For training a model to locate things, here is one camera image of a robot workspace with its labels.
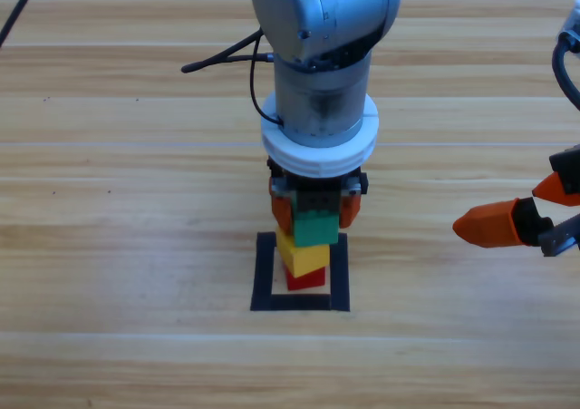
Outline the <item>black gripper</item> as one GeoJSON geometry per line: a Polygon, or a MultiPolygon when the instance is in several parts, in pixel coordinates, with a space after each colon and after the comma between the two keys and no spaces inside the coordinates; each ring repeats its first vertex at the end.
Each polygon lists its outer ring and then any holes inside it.
{"type": "Polygon", "coordinates": [[[272,213],[286,235],[293,233],[293,209],[340,212],[339,227],[349,228],[360,211],[362,195],[368,192],[368,176],[361,168],[332,178],[309,178],[285,170],[271,157],[266,166],[272,213]]]}
{"type": "MultiPolygon", "coordinates": [[[[558,205],[579,207],[579,146],[554,154],[549,160],[553,172],[536,185],[532,195],[558,205]]],[[[541,235],[541,250],[551,258],[579,246],[579,214],[554,226],[550,218],[539,215],[533,198],[477,206],[457,219],[452,228],[461,239],[481,248],[538,247],[541,235]]]]}

